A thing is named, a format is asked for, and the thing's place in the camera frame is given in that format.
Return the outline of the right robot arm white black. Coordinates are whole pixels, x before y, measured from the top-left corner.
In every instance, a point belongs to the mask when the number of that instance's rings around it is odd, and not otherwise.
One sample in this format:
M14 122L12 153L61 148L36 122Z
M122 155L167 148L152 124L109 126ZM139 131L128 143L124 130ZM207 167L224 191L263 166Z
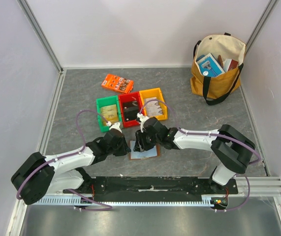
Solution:
M208 181L209 190L220 193L236 174L244 174L251 157L256 155L255 144L228 124L211 131L192 131L167 128L157 118L141 115L136 119L134 152L151 150L156 144L165 149L199 149L211 151L220 160Z

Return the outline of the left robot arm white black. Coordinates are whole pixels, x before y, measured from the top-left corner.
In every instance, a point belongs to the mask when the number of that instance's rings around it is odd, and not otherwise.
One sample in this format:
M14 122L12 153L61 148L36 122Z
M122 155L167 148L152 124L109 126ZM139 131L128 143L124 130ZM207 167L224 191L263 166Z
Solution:
M32 205L46 194L67 189L86 193L91 178L83 169L104 161L109 155L124 156L130 152L121 130L110 129L84 146L58 155L32 153L11 177L17 198Z

